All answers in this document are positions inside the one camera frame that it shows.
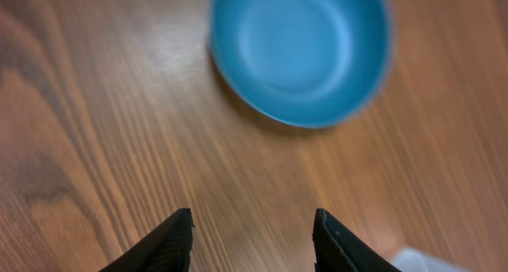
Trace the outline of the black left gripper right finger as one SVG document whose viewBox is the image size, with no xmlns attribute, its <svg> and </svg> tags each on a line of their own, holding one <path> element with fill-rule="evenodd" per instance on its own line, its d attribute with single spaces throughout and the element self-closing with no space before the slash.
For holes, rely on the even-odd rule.
<svg viewBox="0 0 508 272">
<path fill-rule="evenodd" d="M 317 209 L 313 243 L 316 272 L 400 272 L 325 209 Z"/>
</svg>

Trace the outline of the dark blue bowl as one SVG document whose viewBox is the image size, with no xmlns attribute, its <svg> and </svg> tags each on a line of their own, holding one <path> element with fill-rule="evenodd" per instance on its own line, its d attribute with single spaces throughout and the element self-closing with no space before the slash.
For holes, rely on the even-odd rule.
<svg viewBox="0 0 508 272">
<path fill-rule="evenodd" d="M 210 55 L 225 83 L 299 128 L 337 125 L 375 97 L 393 32 L 387 0 L 210 0 Z"/>
</svg>

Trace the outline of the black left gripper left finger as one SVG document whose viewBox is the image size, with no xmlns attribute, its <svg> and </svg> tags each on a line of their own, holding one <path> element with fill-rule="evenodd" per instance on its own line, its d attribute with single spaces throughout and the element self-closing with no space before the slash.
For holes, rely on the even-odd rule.
<svg viewBox="0 0 508 272">
<path fill-rule="evenodd" d="M 178 209 L 100 272 L 188 272 L 193 228 L 191 210 Z"/>
</svg>

